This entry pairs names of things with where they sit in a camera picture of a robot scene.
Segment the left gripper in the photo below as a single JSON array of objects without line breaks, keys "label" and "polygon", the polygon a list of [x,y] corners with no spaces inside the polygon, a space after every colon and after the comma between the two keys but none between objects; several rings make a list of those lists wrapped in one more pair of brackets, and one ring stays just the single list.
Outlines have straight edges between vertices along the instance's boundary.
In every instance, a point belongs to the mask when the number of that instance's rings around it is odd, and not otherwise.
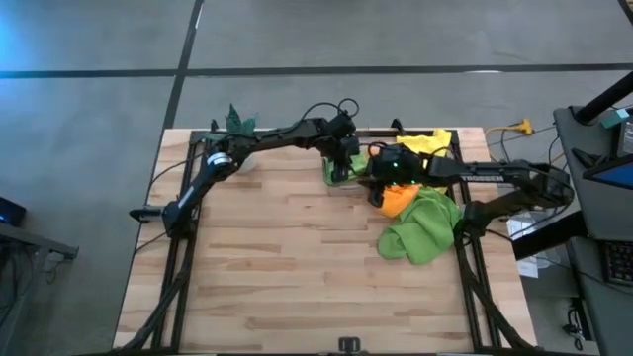
[{"label": "left gripper", "polygon": [[331,182],[340,181],[339,165],[341,168],[341,178],[343,182],[350,180],[352,175],[352,156],[360,153],[360,142],[357,136],[348,135],[340,138],[329,136],[320,145],[320,153],[323,157],[333,161],[331,165]]}]

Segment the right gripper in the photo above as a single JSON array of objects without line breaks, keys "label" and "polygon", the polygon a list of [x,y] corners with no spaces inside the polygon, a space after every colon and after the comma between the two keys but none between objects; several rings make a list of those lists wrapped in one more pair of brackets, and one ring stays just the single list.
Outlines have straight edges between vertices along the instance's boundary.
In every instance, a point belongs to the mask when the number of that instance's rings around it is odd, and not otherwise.
[{"label": "right gripper", "polygon": [[403,143],[370,143],[368,145],[368,177],[359,178],[364,187],[373,187],[369,191],[369,203],[382,207],[384,203],[383,185],[418,184],[433,155],[415,152]]}]

